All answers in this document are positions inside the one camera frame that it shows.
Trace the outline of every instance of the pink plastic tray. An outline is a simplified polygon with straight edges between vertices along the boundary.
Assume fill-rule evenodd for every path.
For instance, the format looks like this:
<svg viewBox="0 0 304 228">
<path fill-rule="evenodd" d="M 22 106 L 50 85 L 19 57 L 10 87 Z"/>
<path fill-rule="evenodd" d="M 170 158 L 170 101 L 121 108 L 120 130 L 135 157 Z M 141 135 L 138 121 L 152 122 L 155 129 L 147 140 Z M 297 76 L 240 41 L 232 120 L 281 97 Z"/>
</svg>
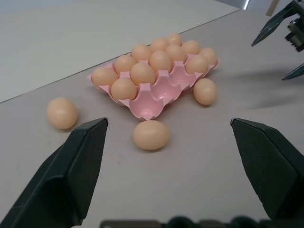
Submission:
<svg viewBox="0 0 304 228">
<path fill-rule="evenodd" d="M 194 55 L 188 55 L 187 61 Z M 191 88 L 195 82 L 207 73 L 211 72 L 219 65 L 220 60 L 216 65 L 210 65 L 205 74 L 194 73 L 187 74 L 185 65 L 182 61 L 174 61 L 173 70 L 168 73 L 167 70 L 159 70 L 156 74 L 157 79 L 154 85 L 150 83 L 139 84 L 137 86 L 137 97 L 134 100 L 126 99 L 115 101 L 111 96 L 111 87 L 109 85 L 100 86 L 97 88 L 109 94 L 111 99 L 123 106 L 127 106 L 133 115 L 140 120 L 152 120 L 156 118 L 163 110 L 164 106 L 175 101 L 182 93 Z M 114 63 L 106 65 L 106 67 L 114 68 Z M 120 78 L 130 78 L 130 71 L 121 72 Z"/>
</svg>

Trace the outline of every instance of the pink egg carton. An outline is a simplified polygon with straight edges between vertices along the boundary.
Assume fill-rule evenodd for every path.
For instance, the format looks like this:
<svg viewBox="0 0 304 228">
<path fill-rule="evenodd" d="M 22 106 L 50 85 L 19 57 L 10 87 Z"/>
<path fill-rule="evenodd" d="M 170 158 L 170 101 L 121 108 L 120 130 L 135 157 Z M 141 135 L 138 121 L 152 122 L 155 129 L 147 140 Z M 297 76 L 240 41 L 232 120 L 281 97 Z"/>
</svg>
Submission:
<svg viewBox="0 0 304 228">
<path fill-rule="evenodd" d="M 194 55 L 188 55 L 187 61 Z M 206 73 L 187 74 L 185 64 L 182 61 L 174 61 L 173 69 L 169 73 L 167 70 L 159 70 L 156 73 L 156 82 L 139 84 L 137 86 L 137 96 L 134 100 L 126 99 L 115 101 L 111 96 L 111 87 L 109 85 L 99 86 L 99 90 L 109 94 L 111 99 L 123 106 L 127 106 L 134 116 L 140 120 L 152 120 L 159 116 L 165 105 L 175 101 L 182 93 L 191 88 L 195 82 L 206 76 L 207 73 L 213 71 L 219 65 L 220 60 L 216 65 L 209 65 Z M 109 63 L 106 67 L 114 69 L 114 62 Z M 130 71 L 121 72 L 120 78 L 130 78 Z"/>
</svg>

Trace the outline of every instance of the egg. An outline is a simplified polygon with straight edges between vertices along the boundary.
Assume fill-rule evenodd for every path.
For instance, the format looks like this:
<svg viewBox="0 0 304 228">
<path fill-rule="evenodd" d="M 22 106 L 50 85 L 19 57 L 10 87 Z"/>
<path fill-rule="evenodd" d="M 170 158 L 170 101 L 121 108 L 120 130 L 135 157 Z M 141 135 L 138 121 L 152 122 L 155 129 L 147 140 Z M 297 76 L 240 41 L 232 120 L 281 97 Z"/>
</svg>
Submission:
<svg viewBox="0 0 304 228">
<path fill-rule="evenodd" d="M 59 97 L 48 104 L 47 117 L 54 127 L 68 129 L 76 123 L 78 111 L 70 99 Z"/>
<path fill-rule="evenodd" d="M 169 42 L 166 38 L 158 38 L 151 43 L 150 49 L 152 52 L 164 51 L 166 50 L 167 46 L 169 46 Z"/>
<path fill-rule="evenodd" d="M 130 71 L 131 68 L 135 65 L 136 60 L 128 55 L 119 56 L 114 63 L 116 73 Z"/>
<path fill-rule="evenodd" d="M 186 53 L 183 51 L 183 49 L 180 46 L 176 44 L 172 44 L 168 46 L 166 49 L 166 53 L 169 55 L 171 62 L 173 61 L 182 61 L 183 63 L 186 62 L 187 59 Z"/>
<path fill-rule="evenodd" d="M 181 37 L 177 33 L 167 36 L 167 41 L 169 42 L 169 45 L 172 45 L 172 44 L 176 44 L 178 46 L 181 45 Z"/>
<path fill-rule="evenodd" d="M 195 99 L 202 105 L 210 105 L 217 98 L 218 90 L 216 85 L 207 78 L 200 79 L 194 85 L 193 94 Z"/>
<path fill-rule="evenodd" d="M 149 60 L 149 64 L 156 73 L 158 70 L 171 71 L 172 63 L 169 55 L 164 51 L 155 51 Z"/>
<path fill-rule="evenodd" d="M 130 77 L 137 86 L 140 83 L 151 83 L 153 85 L 156 81 L 153 69 L 146 63 L 136 63 L 130 71 Z"/>
<path fill-rule="evenodd" d="M 136 44 L 131 51 L 131 56 L 138 62 L 139 60 L 149 60 L 152 52 L 144 44 Z"/>
<path fill-rule="evenodd" d="M 188 40 L 187 42 L 181 45 L 181 48 L 186 54 L 196 55 L 200 52 L 200 46 L 195 40 Z"/>
<path fill-rule="evenodd" d="M 194 72 L 204 74 L 207 72 L 208 67 L 208 60 L 203 55 L 193 56 L 188 60 L 185 66 L 188 74 L 193 74 Z"/>
<path fill-rule="evenodd" d="M 136 86 L 128 78 L 119 78 L 111 86 L 111 95 L 115 101 L 125 99 L 134 100 L 136 94 Z"/>
<path fill-rule="evenodd" d="M 205 56 L 208 59 L 209 65 L 216 65 L 218 62 L 218 57 L 212 48 L 204 48 L 199 52 L 199 54 Z"/>
<path fill-rule="evenodd" d="M 111 86 L 118 79 L 116 72 L 109 67 L 99 67 L 92 73 L 92 81 L 96 87 Z"/>
<path fill-rule="evenodd" d="M 156 120 L 138 124 L 133 132 L 135 144 L 144 150 L 156 150 L 165 146 L 171 138 L 169 128 Z"/>
</svg>

